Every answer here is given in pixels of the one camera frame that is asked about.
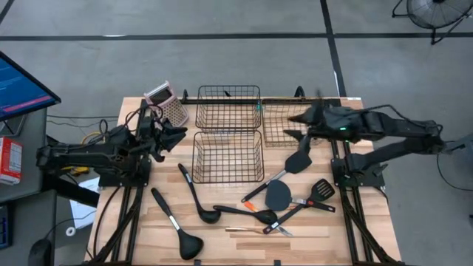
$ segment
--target red box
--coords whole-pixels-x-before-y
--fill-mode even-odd
[[[16,185],[21,179],[23,146],[7,137],[0,137],[0,183]]]

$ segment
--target gray floor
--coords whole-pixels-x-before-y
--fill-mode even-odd
[[[0,0],[0,7],[7,0]],[[409,19],[390,17],[396,0],[330,0],[335,33],[428,33]],[[322,33],[319,1],[292,0],[15,0],[0,35],[139,35],[186,33]],[[473,19],[457,32],[473,32]],[[412,119],[445,126],[443,138],[473,132],[473,38],[337,39],[347,94],[365,106],[391,103]],[[327,40],[3,41],[7,53],[55,91],[55,115],[116,115],[121,99],[140,96],[165,79],[196,95],[205,83],[254,83],[263,95],[290,95],[301,85],[336,96]],[[94,121],[66,121],[79,124]],[[77,142],[83,132],[49,124],[48,134]],[[393,140],[376,143],[382,146]],[[464,154],[442,156],[445,176],[473,188]],[[447,186],[435,157],[409,155],[385,171],[401,255],[414,265],[470,265],[473,261],[473,193]],[[58,201],[58,221],[70,216]],[[57,264],[79,263],[89,228],[74,237],[58,230]]]

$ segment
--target wire rack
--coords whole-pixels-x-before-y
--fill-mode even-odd
[[[205,130],[256,130],[261,126],[258,86],[201,86],[196,127]]]
[[[263,135],[266,147],[297,146],[293,137],[285,134],[286,129],[300,130],[307,133],[307,126],[294,123],[289,117],[300,115],[310,107],[317,98],[267,98],[262,100]],[[325,105],[336,105],[336,99],[324,99]],[[320,144],[323,140],[312,140],[312,145]]]
[[[198,132],[192,178],[196,183],[260,182],[265,175],[258,131]]]

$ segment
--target white paper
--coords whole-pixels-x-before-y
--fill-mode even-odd
[[[87,188],[91,191],[98,192],[98,180],[100,177],[94,178],[92,180],[87,180],[79,183],[79,186],[83,188]],[[95,213],[90,214],[91,212],[95,211],[96,208],[81,204],[76,202],[75,200],[70,200],[71,202],[71,209],[72,209],[72,217],[74,220],[74,226],[76,229],[81,229],[86,227],[87,225],[91,225],[95,219]],[[87,214],[90,214],[84,219],[79,219]]]

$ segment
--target fan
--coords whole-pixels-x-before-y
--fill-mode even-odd
[[[432,30],[431,44],[442,41],[454,28],[469,16],[473,0],[406,0],[407,14],[396,14],[399,2],[392,9],[392,17],[409,17],[414,24]],[[439,39],[436,29],[453,25]]]

